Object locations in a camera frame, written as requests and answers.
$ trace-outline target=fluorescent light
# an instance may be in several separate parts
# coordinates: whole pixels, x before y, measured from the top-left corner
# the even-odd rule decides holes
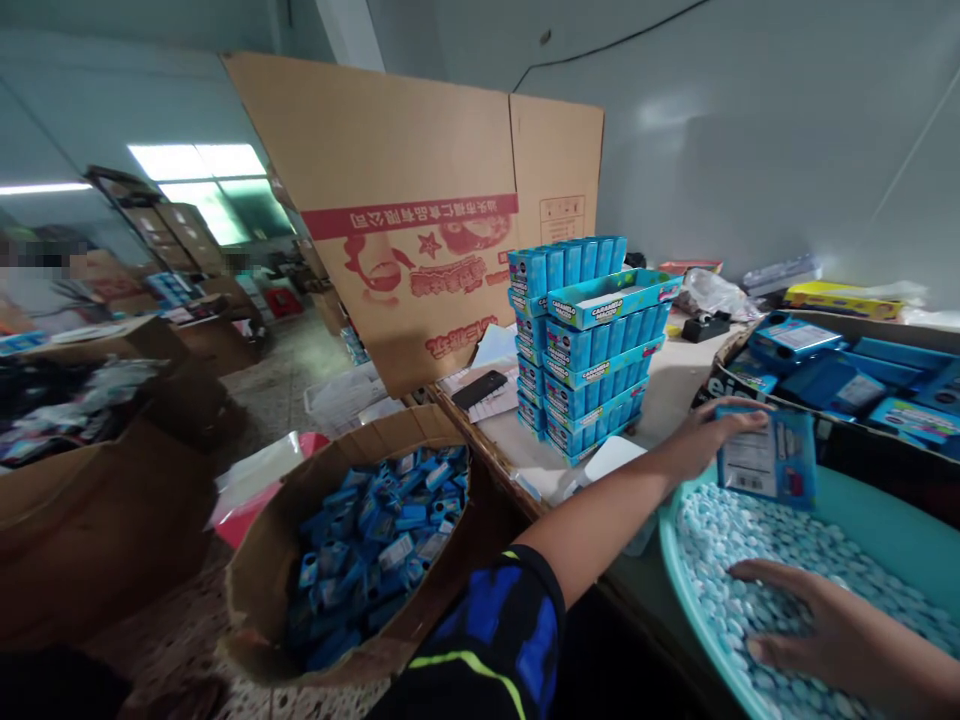
[[[74,190],[89,190],[86,183],[56,183],[55,185],[14,185],[0,187],[0,195],[32,195],[41,192],[73,192]]]

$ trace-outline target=person's sleeve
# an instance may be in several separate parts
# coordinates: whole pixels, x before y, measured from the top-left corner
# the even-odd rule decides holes
[[[514,545],[470,576],[369,717],[546,717],[565,622],[553,570]]]

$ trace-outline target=brown cardboard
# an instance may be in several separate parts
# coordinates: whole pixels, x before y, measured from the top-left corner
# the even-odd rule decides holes
[[[387,390],[509,325],[507,252],[594,232],[603,111],[288,58],[224,60]]]
[[[155,209],[203,272],[211,275],[222,275],[226,272],[226,261],[220,252],[220,246],[195,206],[187,203],[166,203],[155,206]]]
[[[469,503],[443,553],[400,613],[374,638],[325,672],[299,674],[279,648],[286,625],[287,580],[300,555],[297,528],[340,487],[352,465],[400,457],[422,445],[463,445],[436,405],[410,408],[335,440],[303,462],[254,521],[227,566],[232,628],[218,654],[258,685],[358,685],[390,677],[412,657],[473,570],[491,562],[515,529],[482,466],[470,470]]]
[[[44,357],[61,365],[103,362],[110,355],[122,359],[169,360],[167,372],[190,356],[190,350],[159,317],[139,317],[111,323],[121,328],[115,335],[72,343],[47,343],[22,353],[24,358]]]
[[[212,461],[142,416],[0,484],[0,648],[76,643],[195,574]]]
[[[230,307],[233,310],[231,317],[234,319],[241,317],[253,318],[258,324],[263,324],[263,315],[253,300],[247,295],[247,291],[237,282],[232,275],[223,275],[221,277],[210,278],[197,283],[205,295],[222,293],[227,296]]]
[[[230,439],[223,429],[230,424],[227,389],[200,358],[191,355],[175,372],[158,378],[150,396],[146,417],[185,445],[207,452]]]
[[[350,322],[343,314],[340,308],[340,296],[333,287],[324,288],[318,293],[310,293],[313,300],[313,306],[317,309],[317,314],[323,320],[327,331],[331,335],[339,335],[340,331],[350,326]]]
[[[248,343],[226,315],[174,327],[174,332],[217,377],[245,370],[260,362],[260,353]]]
[[[958,333],[815,311],[795,310],[791,315],[852,341],[871,337],[960,355]],[[737,395],[809,412],[816,420],[820,465],[873,485],[960,530],[960,463],[879,430],[801,408],[777,397],[776,389],[769,396],[754,390],[726,369],[752,330],[734,335],[720,348],[709,376],[693,399],[693,407],[715,397]]]

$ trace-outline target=plastic bag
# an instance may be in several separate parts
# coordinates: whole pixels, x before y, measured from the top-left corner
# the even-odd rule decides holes
[[[727,312],[734,322],[750,322],[763,315],[756,301],[747,297],[743,290],[702,268],[692,268],[687,272],[680,295],[674,302],[694,316]]]

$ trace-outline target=printed logo on cardboard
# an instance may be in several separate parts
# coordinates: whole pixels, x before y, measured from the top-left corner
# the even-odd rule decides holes
[[[617,315],[620,312],[621,305],[623,305],[623,300],[614,300],[606,305],[594,308],[590,311],[590,314],[597,319],[597,322],[604,322]]]
[[[568,305],[567,303],[560,302],[559,300],[553,301],[553,309],[557,311],[557,315],[562,317],[564,320],[569,320],[577,315],[577,309],[573,305]]]

